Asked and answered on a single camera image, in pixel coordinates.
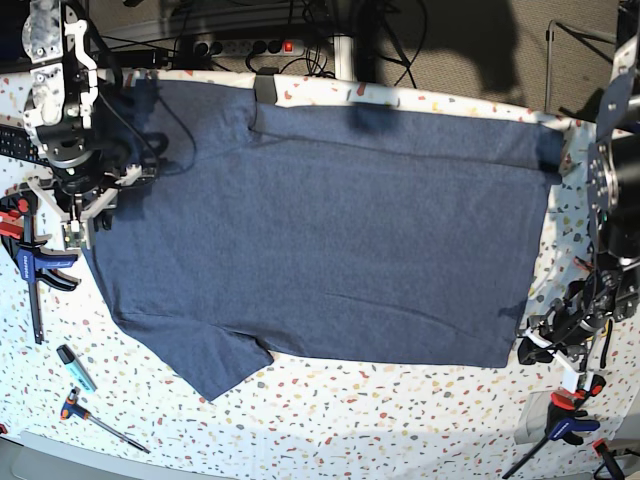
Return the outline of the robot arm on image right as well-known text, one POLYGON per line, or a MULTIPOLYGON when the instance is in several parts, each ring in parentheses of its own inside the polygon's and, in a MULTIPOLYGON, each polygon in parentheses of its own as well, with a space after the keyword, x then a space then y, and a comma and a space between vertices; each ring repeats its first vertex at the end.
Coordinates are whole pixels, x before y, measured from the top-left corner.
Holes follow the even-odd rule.
POLYGON ((588 233, 592 258, 587 271, 542 315, 532 315, 519 335, 523 365, 557 361, 563 388, 582 396, 598 382, 593 358, 609 345, 613 325, 639 306, 639 4, 622 1, 608 61, 611 79, 595 117, 587 150, 588 233))

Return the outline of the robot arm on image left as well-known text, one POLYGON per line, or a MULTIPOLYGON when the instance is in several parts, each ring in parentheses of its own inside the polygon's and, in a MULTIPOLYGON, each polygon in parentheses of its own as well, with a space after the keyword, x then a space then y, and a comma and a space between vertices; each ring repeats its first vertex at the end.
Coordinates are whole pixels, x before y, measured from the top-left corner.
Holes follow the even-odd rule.
POLYGON ((101 79, 90 42, 106 47, 77 2, 31 2, 22 33, 32 81, 24 128, 52 175, 26 187, 58 215, 66 250, 92 248, 118 194, 158 176, 157 160, 133 160, 124 141, 108 138, 104 114, 115 108, 107 96, 122 87, 122 71, 110 59, 111 76, 101 79))

